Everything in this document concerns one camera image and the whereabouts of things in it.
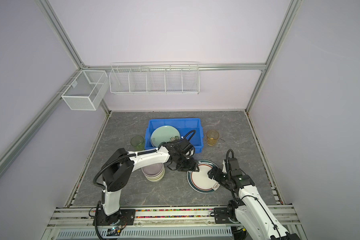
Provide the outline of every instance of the white wall panel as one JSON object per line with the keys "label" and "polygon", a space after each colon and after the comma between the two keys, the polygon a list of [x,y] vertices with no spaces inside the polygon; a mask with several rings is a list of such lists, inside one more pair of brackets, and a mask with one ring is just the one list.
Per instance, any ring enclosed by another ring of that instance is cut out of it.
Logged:
{"label": "white wall panel", "polygon": [[245,109],[260,77],[259,70],[200,71],[199,94],[114,95],[110,110]]}
{"label": "white wall panel", "polygon": [[0,155],[75,70],[33,0],[0,0]]}
{"label": "white wall panel", "polygon": [[250,115],[308,239],[360,239],[360,1],[302,3]]}
{"label": "white wall panel", "polygon": [[263,63],[289,0],[50,0],[84,63]]}
{"label": "white wall panel", "polygon": [[64,207],[104,120],[62,102],[0,179],[0,239],[40,239]]}

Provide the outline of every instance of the metal bracket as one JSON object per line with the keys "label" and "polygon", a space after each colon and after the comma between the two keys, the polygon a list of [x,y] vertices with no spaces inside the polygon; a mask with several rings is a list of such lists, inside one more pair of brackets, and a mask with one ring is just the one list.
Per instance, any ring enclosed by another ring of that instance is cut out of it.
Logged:
{"label": "metal bracket", "polygon": [[133,225],[135,220],[135,209],[120,209],[118,214],[107,216],[103,210],[99,210],[97,213],[97,225],[98,226],[109,226],[113,223],[117,225]]}
{"label": "metal bracket", "polygon": [[211,217],[215,218],[215,223],[232,223],[228,217],[228,209],[226,207],[216,207],[211,212]]}

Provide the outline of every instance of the white mesh basket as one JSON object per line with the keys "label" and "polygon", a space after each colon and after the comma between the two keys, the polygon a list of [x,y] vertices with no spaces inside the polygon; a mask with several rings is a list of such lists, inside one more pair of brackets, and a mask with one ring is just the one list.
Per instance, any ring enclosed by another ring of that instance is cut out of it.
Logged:
{"label": "white mesh basket", "polygon": [[72,110],[96,110],[109,85],[105,71],[82,70],[61,97]]}
{"label": "white mesh basket", "polygon": [[198,67],[112,68],[110,91],[114,94],[199,93]]}

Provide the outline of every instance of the plate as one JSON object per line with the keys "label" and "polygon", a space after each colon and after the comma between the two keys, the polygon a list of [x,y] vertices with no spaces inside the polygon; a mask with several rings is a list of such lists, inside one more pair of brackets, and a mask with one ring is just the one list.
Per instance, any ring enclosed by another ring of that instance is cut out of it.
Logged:
{"label": "plate", "polygon": [[220,184],[213,179],[208,177],[208,171],[215,167],[216,165],[208,160],[199,160],[197,161],[200,171],[191,172],[188,171],[187,179],[189,185],[197,192],[201,193],[210,193],[216,191],[219,188]]}
{"label": "plate", "polygon": [[158,147],[162,142],[172,142],[180,139],[180,133],[172,126],[158,127],[151,135],[151,144]]}

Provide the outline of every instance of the stacked bowl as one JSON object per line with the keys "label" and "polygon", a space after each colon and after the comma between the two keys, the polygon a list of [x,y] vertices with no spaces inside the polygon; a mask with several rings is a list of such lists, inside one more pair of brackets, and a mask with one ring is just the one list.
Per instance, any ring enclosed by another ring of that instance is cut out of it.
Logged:
{"label": "stacked bowl", "polygon": [[164,177],[164,164],[156,163],[142,168],[144,176],[151,182],[158,182]]}

